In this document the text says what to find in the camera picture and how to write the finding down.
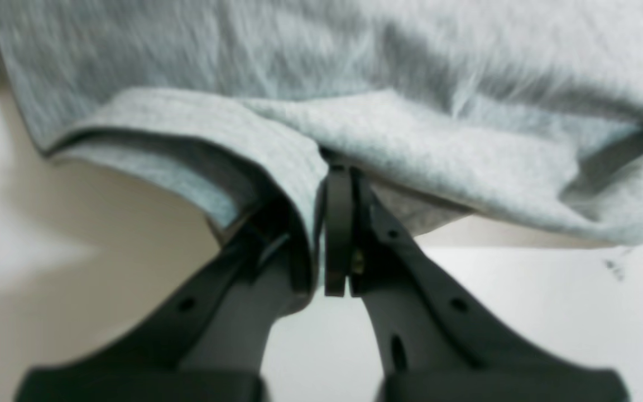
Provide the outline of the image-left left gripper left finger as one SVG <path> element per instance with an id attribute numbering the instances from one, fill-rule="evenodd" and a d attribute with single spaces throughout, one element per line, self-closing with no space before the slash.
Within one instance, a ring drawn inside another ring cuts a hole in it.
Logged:
<path id="1" fill-rule="evenodd" d="M 314 285 L 301 219 L 273 199 L 133 330 L 71 363 L 31 369 L 15 400 L 265 401 L 271 328 L 304 309 Z"/>

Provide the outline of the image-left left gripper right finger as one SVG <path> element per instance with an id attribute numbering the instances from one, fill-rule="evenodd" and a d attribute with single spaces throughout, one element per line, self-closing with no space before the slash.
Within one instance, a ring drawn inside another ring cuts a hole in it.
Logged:
<path id="1" fill-rule="evenodd" d="M 424 254 L 362 173 L 324 183 L 325 293 L 360 298 L 382 359 L 379 401 L 628 401 L 615 372 L 582 368 L 506 326 Z"/>

